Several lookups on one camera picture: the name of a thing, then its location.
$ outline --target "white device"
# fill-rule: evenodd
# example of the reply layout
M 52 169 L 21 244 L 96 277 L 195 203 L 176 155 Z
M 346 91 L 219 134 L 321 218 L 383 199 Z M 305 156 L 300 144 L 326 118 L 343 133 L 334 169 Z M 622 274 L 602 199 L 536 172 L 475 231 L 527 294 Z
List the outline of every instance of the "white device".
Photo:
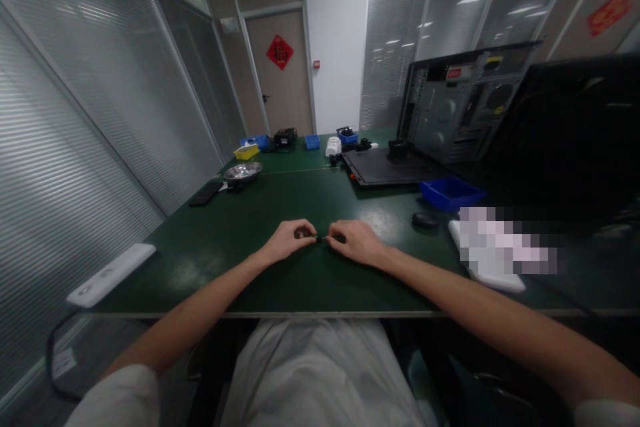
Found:
M 460 221 L 459 220 L 451 220 L 449 222 L 449 231 L 451 232 L 451 237 L 453 237 L 453 241 L 455 242 L 455 246 L 458 247 L 458 251 L 460 250 Z M 483 284 L 487 287 L 495 288 L 498 290 L 505 290 L 507 292 L 522 292 L 527 287 L 522 282 L 522 279 L 517 274 L 488 274 L 487 272 L 483 272 L 483 268 L 481 266 L 478 267 L 478 271 L 476 272 L 473 269 L 467 267 L 467 271 L 469 275 L 480 284 Z
M 89 308 L 100 302 L 113 288 L 122 282 L 155 252 L 148 244 L 133 244 L 109 262 L 106 267 L 80 285 L 67 296 L 67 302 Z
M 327 140 L 325 157 L 329 157 L 330 155 L 337 155 L 338 153 L 342 153 L 342 142 L 338 137 L 329 137 L 329 140 Z

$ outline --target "blue plastic bin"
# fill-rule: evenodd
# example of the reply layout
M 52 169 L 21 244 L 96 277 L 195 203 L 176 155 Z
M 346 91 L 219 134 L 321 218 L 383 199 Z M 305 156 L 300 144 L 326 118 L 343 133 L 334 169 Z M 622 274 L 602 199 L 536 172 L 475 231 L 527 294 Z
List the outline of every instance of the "blue plastic bin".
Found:
M 307 150 L 320 148 L 320 137 L 318 135 L 305 135 Z
M 443 211 L 457 211 L 469 207 L 487 195 L 487 192 L 469 185 L 458 177 L 447 177 L 420 182 L 422 196 Z
M 352 135 L 351 137 L 345 137 L 344 135 L 341 135 L 340 133 L 338 133 L 338 138 L 345 145 L 347 145 L 348 143 L 358 143 L 357 133 L 355 135 Z
M 269 146 L 269 142 L 267 141 L 266 135 L 256 135 L 255 137 L 248 137 L 248 138 L 242 139 L 240 141 L 240 146 L 244 147 L 245 142 L 249 142 L 249 145 L 253 145 L 254 143 L 257 143 L 259 149 L 263 149 Z

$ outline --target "red sticker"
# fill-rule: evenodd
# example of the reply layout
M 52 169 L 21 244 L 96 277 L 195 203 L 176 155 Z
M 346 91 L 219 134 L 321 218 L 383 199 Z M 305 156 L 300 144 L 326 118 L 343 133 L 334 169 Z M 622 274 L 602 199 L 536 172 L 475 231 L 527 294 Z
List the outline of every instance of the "red sticker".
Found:
M 591 36 L 600 35 L 631 10 L 631 0 L 609 0 L 593 12 L 587 22 Z
M 269 50 L 267 50 L 267 56 L 270 60 L 280 67 L 280 70 L 284 70 L 292 55 L 293 49 L 291 46 L 282 40 L 280 35 L 276 35 L 269 46 Z

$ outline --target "metal bowl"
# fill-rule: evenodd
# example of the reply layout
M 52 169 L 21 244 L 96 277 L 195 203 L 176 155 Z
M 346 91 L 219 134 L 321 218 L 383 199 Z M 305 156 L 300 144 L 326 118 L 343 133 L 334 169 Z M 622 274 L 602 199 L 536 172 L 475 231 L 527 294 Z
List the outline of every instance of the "metal bowl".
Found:
M 249 163 L 240 163 L 235 167 L 231 167 L 229 170 L 225 172 L 225 179 L 227 180 L 235 180 L 239 183 L 250 182 L 254 180 L 258 173 L 262 170 L 262 163 L 259 162 L 249 162 Z

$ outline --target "computer mouse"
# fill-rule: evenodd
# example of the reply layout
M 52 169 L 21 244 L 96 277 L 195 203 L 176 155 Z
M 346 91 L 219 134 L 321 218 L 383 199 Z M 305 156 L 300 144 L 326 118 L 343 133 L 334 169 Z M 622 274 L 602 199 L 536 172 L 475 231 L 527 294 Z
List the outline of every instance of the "computer mouse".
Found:
M 427 212 L 416 212 L 411 217 L 411 223 L 418 227 L 436 228 L 440 224 L 434 216 Z

